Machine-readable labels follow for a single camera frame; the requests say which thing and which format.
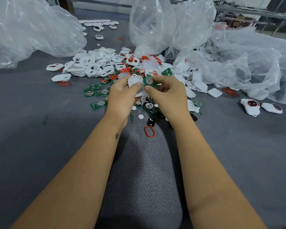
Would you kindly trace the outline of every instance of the gray table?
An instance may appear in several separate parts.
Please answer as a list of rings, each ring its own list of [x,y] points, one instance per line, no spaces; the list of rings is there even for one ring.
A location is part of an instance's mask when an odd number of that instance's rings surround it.
[[[122,20],[127,15],[76,12],[79,19],[120,22],[117,30],[105,26],[103,41],[87,27],[85,49],[99,48],[97,43],[118,51],[131,47]],[[67,61],[37,51],[16,69],[0,70],[0,228],[16,220],[105,113],[90,108],[96,97],[84,98],[83,90],[96,80],[72,77],[69,87],[51,81],[55,73],[46,66]],[[214,153],[267,225],[286,224],[286,106],[282,115],[261,110],[254,118],[239,104],[241,92],[217,99],[196,94],[206,104],[196,123]],[[158,122],[155,138],[148,138],[147,114],[143,120],[140,110],[133,114],[134,124],[119,140],[96,228],[191,228],[174,131]]]

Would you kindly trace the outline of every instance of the person's right hand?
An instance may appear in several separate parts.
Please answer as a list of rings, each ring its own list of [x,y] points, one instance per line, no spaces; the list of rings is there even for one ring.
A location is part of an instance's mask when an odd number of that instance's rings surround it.
[[[152,78],[161,85],[157,89],[145,86],[145,91],[156,101],[163,115],[174,127],[179,118],[189,116],[184,85],[174,76],[152,76]]]

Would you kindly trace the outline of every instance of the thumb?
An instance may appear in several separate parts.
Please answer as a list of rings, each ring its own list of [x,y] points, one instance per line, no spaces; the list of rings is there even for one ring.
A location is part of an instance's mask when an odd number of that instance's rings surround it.
[[[135,96],[137,92],[140,90],[140,88],[141,88],[141,84],[135,83],[128,89],[128,92],[130,93],[130,95]]]
[[[145,86],[145,91],[151,96],[153,99],[155,99],[156,102],[158,102],[161,92],[153,88],[152,86]]]

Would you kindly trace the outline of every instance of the gray work surface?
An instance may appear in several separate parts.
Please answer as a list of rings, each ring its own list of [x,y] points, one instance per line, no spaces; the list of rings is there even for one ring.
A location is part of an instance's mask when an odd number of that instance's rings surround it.
[[[98,49],[97,43],[118,52],[131,47],[123,17],[86,13],[86,19],[120,22],[117,30],[104,26],[102,41],[87,27],[86,50]],[[59,72],[46,71],[46,66],[71,59],[37,51],[16,69],[0,70],[0,228],[17,219],[106,111],[90,108],[103,98],[84,98],[84,89],[99,80],[72,76],[68,87],[51,81]],[[261,109],[254,118],[239,103],[246,98],[241,91],[217,99],[195,93],[205,103],[203,115],[195,114],[196,124],[216,156],[267,225],[286,224],[286,105],[281,115]],[[174,131],[167,122],[157,122],[156,136],[148,138],[143,130],[148,115],[139,109],[132,113],[133,125],[128,123],[121,134],[96,228],[176,229],[181,222],[180,228],[191,228]]]

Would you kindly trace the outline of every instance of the forearm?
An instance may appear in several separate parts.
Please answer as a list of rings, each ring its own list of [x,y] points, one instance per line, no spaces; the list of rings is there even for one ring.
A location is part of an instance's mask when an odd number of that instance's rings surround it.
[[[194,228],[266,228],[191,117],[174,126]]]
[[[105,116],[12,228],[93,228],[122,129]]]

